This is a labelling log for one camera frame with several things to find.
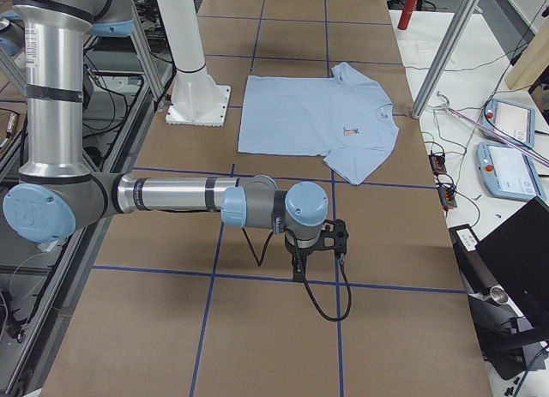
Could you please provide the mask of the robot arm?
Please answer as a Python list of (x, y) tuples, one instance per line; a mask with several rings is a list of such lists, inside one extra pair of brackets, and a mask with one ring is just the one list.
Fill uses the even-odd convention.
[(25, 26), (28, 159), (3, 199), (9, 226), (45, 244), (105, 217), (135, 211), (218, 213), (229, 226), (281, 234), (293, 278), (335, 232), (325, 191), (301, 182), (281, 190), (266, 176), (155, 179), (94, 173), (82, 159), (83, 38), (128, 36), (133, 0), (13, 0)]

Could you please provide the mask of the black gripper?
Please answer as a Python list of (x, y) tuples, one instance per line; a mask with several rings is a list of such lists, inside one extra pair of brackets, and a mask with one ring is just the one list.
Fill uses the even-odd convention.
[(285, 238), (285, 247), (292, 256), (293, 281), (306, 281), (307, 257), (316, 251), (322, 251), (323, 243), (316, 241), (311, 247), (295, 247), (290, 238)]

